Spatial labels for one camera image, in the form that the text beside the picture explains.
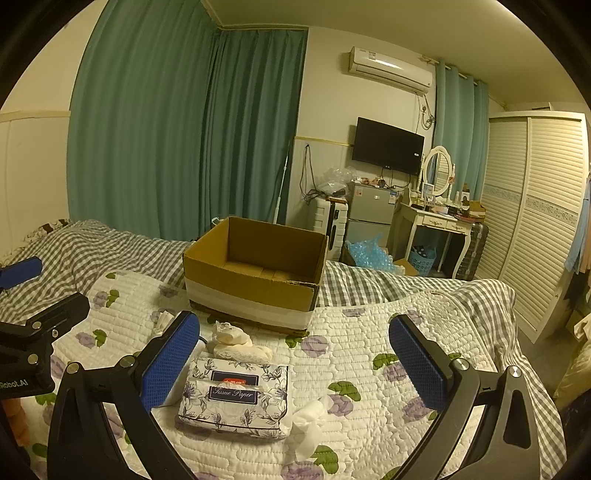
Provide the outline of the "floral tissue paper pack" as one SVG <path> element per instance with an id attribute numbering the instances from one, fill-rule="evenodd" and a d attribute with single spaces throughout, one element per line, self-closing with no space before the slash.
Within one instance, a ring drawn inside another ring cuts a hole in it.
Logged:
<path id="1" fill-rule="evenodd" d="M 283 439 L 290 368 L 211 357 L 191 362 L 177 417 L 192 427 Z"/>

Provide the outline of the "cream socks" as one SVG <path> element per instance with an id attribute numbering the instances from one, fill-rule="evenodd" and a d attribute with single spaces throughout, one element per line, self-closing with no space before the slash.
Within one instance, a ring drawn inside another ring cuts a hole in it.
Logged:
<path id="1" fill-rule="evenodd" d="M 215 322 L 206 347 L 215 358 L 224 360 L 256 364 L 273 361 L 273 351 L 269 347 L 253 344 L 249 334 L 228 322 Z"/>

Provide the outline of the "grey checked bed sheet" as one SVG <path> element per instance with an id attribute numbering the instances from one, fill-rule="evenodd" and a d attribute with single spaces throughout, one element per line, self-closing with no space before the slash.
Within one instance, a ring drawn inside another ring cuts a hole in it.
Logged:
<path id="1" fill-rule="evenodd" d="M 88 318 L 54 345 L 52 375 L 60 379 L 72 361 L 86 368 L 111 366 L 138 352 L 159 316 L 188 308 L 182 272 L 183 241 L 150 239 L 80 221 L 39 231 L 9 262 L 32 256 L 42 274 L 1 296 L 1 318 L 23 323 L 56 301 L 80 292 L 91 304 Z M 540 475 L 553 477 L 567 459 L 558 410 L 523 354 L 513 312 L 514 290 L 497 280 L 457 280 L 398 276 L 331 262 L 325 267 L 318 308 L 392 303 L 437 290 L 454 295 L 466 309 L 495 370 L 516 365 L 524 373 L 535 413 Z"/>

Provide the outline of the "dark suitcase by table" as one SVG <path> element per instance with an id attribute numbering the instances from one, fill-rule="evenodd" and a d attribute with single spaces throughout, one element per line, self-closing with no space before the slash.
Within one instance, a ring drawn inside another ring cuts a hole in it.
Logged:
<path id="1" fill-rule="evenodd" d="M 484 223 L 472 225 L 470 244 L 457 271 L 457 279 L 472 281 L 475 278 L 488 235 L 489 227 Z"/>

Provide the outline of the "green curtain left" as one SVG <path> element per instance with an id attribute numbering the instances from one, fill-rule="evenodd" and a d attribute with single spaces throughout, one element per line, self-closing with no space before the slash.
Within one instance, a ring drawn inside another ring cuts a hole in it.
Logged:
<path id="1" fill-rule="evenodd" d="M 71 217 L 167 240 L 273 222 L 307 43 L 222 29 L 198 1 L 108 2 L 72 92 Z"/>

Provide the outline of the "green curtain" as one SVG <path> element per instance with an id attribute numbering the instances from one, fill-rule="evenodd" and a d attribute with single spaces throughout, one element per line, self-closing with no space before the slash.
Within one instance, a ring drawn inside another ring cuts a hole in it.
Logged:
<path id="1" fill-rule="evenodd" d="M 452 194 L 464 184 L 471 199 L 482 196 L 489 140 L 489 88 L 455 66 L 436 66 L 434 146 L 443 146 L 456 167 Z"/>
<path id="2" fill-rule="evenodd" d="M 167 240 L 273 222 L 307 43 L 222 29 L 198 1 L 108 2 L 72 92 L 71 217 Z"/>

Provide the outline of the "box of blue bottles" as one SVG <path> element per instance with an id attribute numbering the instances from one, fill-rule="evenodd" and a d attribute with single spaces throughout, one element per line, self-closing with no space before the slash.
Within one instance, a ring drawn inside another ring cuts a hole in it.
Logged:
<path id="1" fill-rule="evenodd" d="M 351 242 L 346 240 L 342 247 L 341 262 L 370 270 L 382 271 L 401 276 L 418 276 L 418 270 L 405 259 L 394 261 L 393 257 L 378 244 L 379 238 Z"/>

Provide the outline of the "brown cardboard box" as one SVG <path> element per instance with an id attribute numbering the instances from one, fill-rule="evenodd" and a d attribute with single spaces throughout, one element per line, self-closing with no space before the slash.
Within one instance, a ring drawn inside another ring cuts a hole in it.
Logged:
<path id="1" fill-rule="evenodd" d="M 317 303 L 328 237 L 228 217 L 183 253 L 187 296 L 213 313 L 283 331 L 305 331 Z"/>

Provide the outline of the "silver mini fridge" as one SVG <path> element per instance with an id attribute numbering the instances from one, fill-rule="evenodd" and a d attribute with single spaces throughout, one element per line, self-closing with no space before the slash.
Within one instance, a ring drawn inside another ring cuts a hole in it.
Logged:
<path id="1" fill-rule="evenodd" d="M 360 183 L 351 186 L 345 240 L 358 243 L 377 239 L 378 245 L 389 251 L 388 240 L 398 193 Z"/>

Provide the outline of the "white flat mop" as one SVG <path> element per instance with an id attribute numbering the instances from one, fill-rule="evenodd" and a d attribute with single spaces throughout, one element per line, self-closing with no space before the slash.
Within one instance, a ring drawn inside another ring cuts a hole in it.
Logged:
<path id="1" fill-rule="evenodd" d="M 277 190 L 276 202 L 274 202 L 273 224 L 277 224 L 277 222 L 279 221 L 281 196 L 283 196 L 283 186 L 284 186 L 284 182 L 286 182 L 287 166 L 288 166 L 288 163 L 290 162 L 290 155 L 291 155 L 291 150 L 293 149 L 293 143 L 294 143 L 294 138 L 291 137 L 290 140 L 287 141 L 286 155 L 284 156 L 283 167 L 281 167 L 281 169 L 280 169 L 280 185 L 279 185 L 279 190 Z"/>

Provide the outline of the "white louvred wardrobe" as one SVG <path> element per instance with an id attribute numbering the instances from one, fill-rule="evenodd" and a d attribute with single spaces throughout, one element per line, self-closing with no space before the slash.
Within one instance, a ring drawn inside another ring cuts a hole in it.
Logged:
<path id="1" fill-rule="evenodd" d="M 489 235 L 476 272 L 516 292 L 514 312 L 531 342 L 569 315 L 565 269 L 589 172 L 587 122 L 563 111 L 505 112 L 489 120 L 481 203 Z"/>

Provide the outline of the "white oval vanity mirror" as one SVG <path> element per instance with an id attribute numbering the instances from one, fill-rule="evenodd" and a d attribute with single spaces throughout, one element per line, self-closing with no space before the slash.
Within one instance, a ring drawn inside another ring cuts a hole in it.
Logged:
<path id="1" fill-rule="evenodd" d="M 420 191 L 425 200 L 451 198 L 456 168 L 451 154 L 443 146 L 431 149 L 422 164 Z"/>

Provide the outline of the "white hard suitcase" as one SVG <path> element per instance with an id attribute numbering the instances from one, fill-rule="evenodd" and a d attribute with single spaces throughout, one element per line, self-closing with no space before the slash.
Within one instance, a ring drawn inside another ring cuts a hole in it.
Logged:
<path id="1" fill-rule="evenodd" d="M 339 261 L 345 243 L 349 204 L 345 199 L 312 199 L 308 204 L 308 229 L 328 237 L 327 258 Z"/>

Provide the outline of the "green curtain right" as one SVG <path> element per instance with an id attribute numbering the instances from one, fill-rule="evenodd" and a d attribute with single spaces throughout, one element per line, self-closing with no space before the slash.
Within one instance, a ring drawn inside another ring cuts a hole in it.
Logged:
<path id="1" fill-rule="evenodd" d="M 436 66 L 434 146 L 443 146 L 456 167 L 452 194 L 464 184 L 471 199 L 482 196 L 489 140 L 489 88 L 455 66 Z"/>

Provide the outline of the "black wall television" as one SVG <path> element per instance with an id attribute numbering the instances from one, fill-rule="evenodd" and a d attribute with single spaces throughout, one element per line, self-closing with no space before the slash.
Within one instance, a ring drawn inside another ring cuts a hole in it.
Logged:
<path id="1" fill-rule="evenodd" d="M 418 176 L 424 143 L 422 135 L 359 117 L 352 160 Z"/>

